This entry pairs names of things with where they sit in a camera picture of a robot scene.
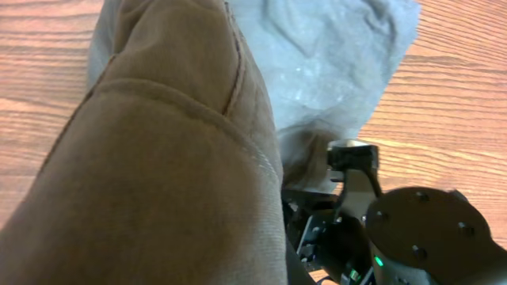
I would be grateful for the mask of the grey shorts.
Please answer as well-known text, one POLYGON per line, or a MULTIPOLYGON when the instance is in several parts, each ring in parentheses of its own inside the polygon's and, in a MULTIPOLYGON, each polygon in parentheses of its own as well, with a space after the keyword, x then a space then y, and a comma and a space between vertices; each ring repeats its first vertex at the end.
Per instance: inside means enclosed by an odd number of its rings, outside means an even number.
POLYGON ((415 1, 107 1, 87 93, 1 232, 4 284, 286 284, 284 186, 328 192, 415 1))

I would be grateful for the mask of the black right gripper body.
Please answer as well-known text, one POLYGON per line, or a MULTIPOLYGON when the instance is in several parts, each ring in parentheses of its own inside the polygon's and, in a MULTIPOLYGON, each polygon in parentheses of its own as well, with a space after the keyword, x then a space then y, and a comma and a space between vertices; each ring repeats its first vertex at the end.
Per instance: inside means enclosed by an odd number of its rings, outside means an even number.
POLYGON ((344 285, 373 285, 369 242, 362 224, 341 209, 339 196, 317 192, 281 192, 286 233, 288 283, 315 284, 320 279, 344 285))

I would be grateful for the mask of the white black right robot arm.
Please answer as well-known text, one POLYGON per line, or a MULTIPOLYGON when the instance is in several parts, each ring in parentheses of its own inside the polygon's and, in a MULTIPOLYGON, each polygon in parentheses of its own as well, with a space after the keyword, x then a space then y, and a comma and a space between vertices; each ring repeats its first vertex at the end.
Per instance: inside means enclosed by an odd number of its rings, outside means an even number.
POLYGON ((291 284, 504 284, 506 251, 458 192, 282 193, 291 284))

